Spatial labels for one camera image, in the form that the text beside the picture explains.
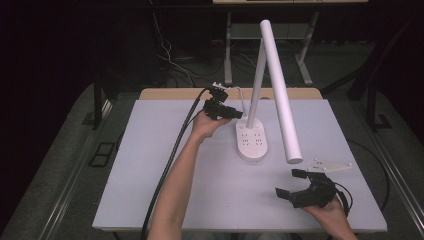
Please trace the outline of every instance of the person's right hand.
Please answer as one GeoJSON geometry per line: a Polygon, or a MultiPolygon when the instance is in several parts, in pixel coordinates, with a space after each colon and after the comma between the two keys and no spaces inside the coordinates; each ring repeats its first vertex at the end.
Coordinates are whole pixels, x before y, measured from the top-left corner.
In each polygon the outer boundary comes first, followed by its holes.
{"type": "Polygon", "coordinates": [[[334,199],[323,208],[310,206],[303,208],[303,210],[314,216],[325,231],[334,239],[357,240],[337,197],[334,197],[334,199]]]}

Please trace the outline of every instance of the hand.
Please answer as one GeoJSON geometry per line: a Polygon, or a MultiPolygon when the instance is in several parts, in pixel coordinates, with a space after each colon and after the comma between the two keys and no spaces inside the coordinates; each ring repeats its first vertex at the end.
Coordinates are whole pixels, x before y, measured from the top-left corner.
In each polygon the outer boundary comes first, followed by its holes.
{"type": "Polygon", "coordinates": [[[204,110],[200,111],[193,120],[193,129],[191,130],[191,136],[198,137],[200,141],[205,138],[212,137],[213,133],[220,126],[227,124],[231,119],[210,119],[204,110]]]}
{"type": "Polygon", "coordinates": [[[310,206],[303,208],[303,210],[314,216],[325,231],[334,239],[357,239],[337,197],[334,197],[334,199],[323,208],[310,206]]]}

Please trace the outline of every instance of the lamp base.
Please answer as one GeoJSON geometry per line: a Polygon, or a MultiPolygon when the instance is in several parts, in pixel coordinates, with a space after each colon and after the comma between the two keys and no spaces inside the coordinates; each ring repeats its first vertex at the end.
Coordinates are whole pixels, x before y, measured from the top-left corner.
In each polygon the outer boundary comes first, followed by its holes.
{"type": "Polygon", "coordinates": [[[255,118],[251,129],[246,127],[247,117],[236,123],[237,147],[240,157],[248,162],[259,162],[268,151],[265,129],[260,120],[255,118]]]}

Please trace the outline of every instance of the person's left hand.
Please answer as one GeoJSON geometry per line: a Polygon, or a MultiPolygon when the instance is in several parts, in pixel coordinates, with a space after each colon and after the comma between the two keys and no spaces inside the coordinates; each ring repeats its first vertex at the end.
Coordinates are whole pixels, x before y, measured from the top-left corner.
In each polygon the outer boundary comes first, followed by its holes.
{"type": "Polygon", "coordinates": [[[191,135],[196,136],[203,141],[205,138],[212,137],[213,133],[220,126],[227,124],[231,119],[221,118],[218,120],[210,119],[204,110],[200,111],[193,120],[191,135]]]}

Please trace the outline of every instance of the motion capture device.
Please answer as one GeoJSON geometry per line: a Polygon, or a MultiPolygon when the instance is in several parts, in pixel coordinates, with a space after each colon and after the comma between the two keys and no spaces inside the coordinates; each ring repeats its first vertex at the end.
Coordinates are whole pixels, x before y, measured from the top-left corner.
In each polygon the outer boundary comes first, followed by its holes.
{"type": "Polygon", "coordinates": [[[224,106],[222,103],[227,100],[228,94],[224,91],[225,87],[214,84],[213,88],[209,89],[209,93],[212,97],[205,100],[203,109],[208,117],[213,120],[221,118],[238,118],[240,119],[243,115],[242,112],[237,111],[235,108],[224,106]]]}
{"type": "Polygon", "coordinates": [[[307,172],[300,169],[292,169],[292,176],[297,178],[309,178],[311,184],[303,191],[289,192],[287,190],[275,188],[279,198],[290,201],[294,208],[308,206],[327,206],[337,194],[342,202],[345,214],[349,213],[347,199],[342,191],[336,188],[336,184],[328,178],[325,173],[307,172]]]}

